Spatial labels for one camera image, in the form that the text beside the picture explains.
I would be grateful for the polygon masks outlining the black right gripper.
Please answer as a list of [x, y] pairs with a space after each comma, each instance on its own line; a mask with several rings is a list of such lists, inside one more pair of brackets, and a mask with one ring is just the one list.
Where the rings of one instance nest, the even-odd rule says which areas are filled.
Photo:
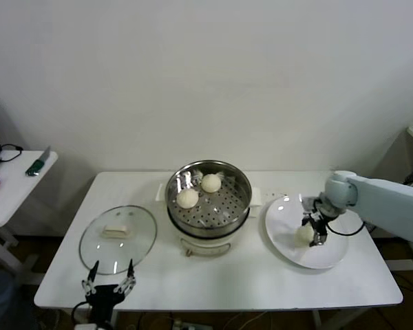
[[310, 226], [314, 229], [314, 237], [309, 243], [310, 247], [320, 246], [326, 242], [327, 239], [327, 218], [320, 212], [314, 212], [311, 215], [305, 214], [301, 220], [302, 226]]

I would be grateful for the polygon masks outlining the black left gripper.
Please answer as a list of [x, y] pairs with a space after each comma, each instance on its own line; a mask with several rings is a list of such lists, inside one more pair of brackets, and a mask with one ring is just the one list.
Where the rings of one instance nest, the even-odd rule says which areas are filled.
[[125, 299], [125, 294], [129, 294], [136, 285], [133, 260], [130, 259], [127, 269], [127, 277], [118, 285], [98, 285], [94, 286], [94, 280], [98, 271], [98, 261], [90, 269], [85, 280], [82, 280], [82, 287], [85, 292], [85, 299], [91, 307], [90, 322], [110, 322], [114, 307]]

